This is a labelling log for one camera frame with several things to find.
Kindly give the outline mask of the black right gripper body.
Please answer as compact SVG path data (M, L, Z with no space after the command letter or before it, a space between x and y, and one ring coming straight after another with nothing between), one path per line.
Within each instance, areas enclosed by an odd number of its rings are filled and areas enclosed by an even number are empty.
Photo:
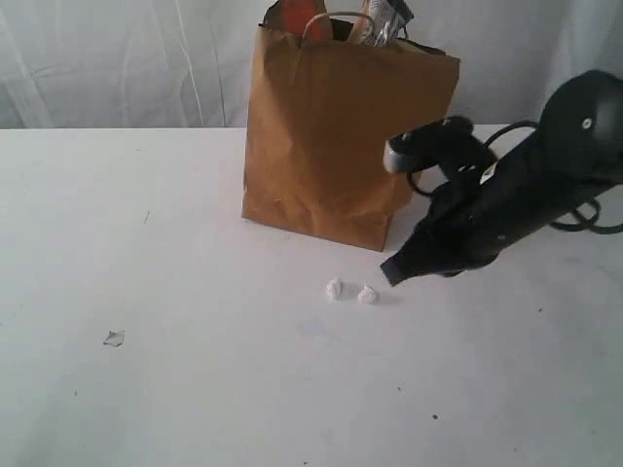
M490 264L499 253L540 229L540 175L498 164L486 181L458 192L438 190L418 224L419 275L457 275Z

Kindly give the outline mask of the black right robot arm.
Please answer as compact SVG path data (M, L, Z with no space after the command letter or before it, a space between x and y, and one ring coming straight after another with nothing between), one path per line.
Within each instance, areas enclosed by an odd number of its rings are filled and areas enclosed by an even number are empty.
M445 182L404 245L382 263L391 285L414 277L453 277L492 263L544 228L619 234L580 207L622 182L622 82L591 70L561 85L528 136L497 156L473 123L450 117L390 138L385 168L412 179L436 167Z

